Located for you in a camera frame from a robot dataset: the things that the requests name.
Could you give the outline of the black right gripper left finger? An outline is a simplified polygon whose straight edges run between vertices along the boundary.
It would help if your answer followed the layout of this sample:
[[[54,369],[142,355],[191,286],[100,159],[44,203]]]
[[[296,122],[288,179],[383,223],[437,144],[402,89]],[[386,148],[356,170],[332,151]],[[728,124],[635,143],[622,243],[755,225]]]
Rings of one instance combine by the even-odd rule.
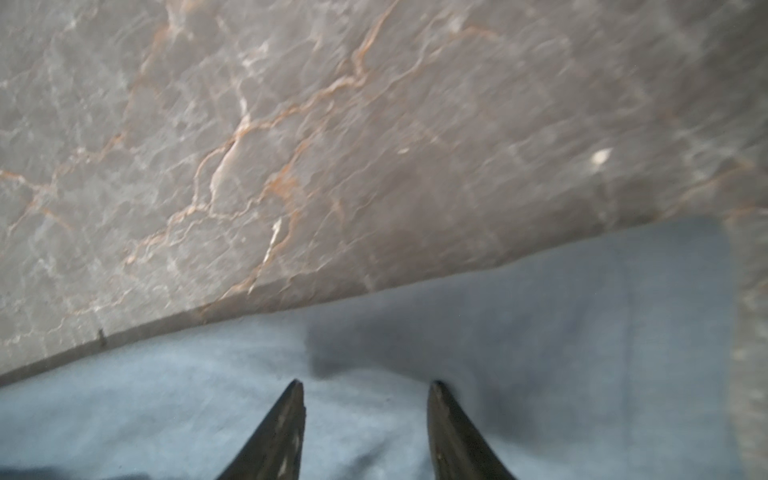
[[[304,388],[294,379],[218,480],[297,480],[306,421]]]

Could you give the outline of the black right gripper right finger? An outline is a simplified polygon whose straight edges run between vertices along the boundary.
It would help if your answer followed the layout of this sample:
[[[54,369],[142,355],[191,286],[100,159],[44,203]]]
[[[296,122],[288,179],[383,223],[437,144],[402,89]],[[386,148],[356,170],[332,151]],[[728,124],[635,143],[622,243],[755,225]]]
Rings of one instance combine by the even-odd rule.
[[[437,480],[516,479],[442,381],[429,388],[427,430]]]

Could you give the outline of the blue-grey t-shirt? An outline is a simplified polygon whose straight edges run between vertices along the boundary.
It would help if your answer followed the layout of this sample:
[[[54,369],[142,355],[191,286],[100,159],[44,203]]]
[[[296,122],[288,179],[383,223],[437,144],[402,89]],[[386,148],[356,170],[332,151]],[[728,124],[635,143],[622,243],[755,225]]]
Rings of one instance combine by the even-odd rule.
[[[304,479],[429,479],[455,398],[520,479],[741,479],[707,216],[148,339],[6,386],[5,479],[214,479],[279,398]]]

